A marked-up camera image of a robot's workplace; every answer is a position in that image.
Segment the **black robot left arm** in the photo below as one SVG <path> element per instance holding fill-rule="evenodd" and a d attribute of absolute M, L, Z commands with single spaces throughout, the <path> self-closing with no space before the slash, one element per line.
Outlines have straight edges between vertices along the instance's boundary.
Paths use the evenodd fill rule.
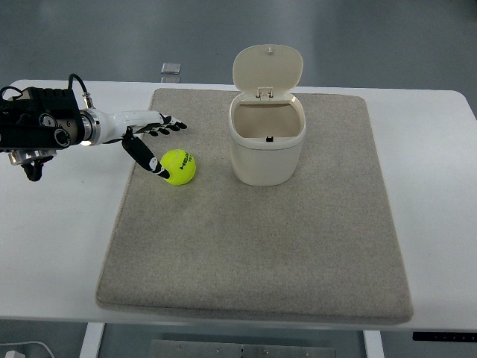
<path fill-rule="evenodd" d="M 94 106 L 79 75 L 70 74 L 65 89 L 14 86 L 1 88 L 1 152 L 21 166 L 28 180 L 42 177 L 45 163 L 59 150 L 99 133 L 99 121 L 88 113 Z"/>

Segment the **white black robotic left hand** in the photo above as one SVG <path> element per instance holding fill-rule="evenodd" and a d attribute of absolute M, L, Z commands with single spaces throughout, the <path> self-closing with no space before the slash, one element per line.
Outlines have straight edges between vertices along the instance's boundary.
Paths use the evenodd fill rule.
<path fill-rule="evenodd" d="M 169 179 L 171 173 L 165 169 L 153 152 L 136 135 L 159 134 L 169 135 L 172 131 L 187 129 L 187 125 L 173 116 L 164 115 L 155 110 L 140 110 L 118 112 L 113 114 L 91 110 L 99 121 L 98 134 L 91 142 L 97 144 L 111 144 L 120 142 L 123 149 L 143 169 L 152 172 L 164 179 Z"/>

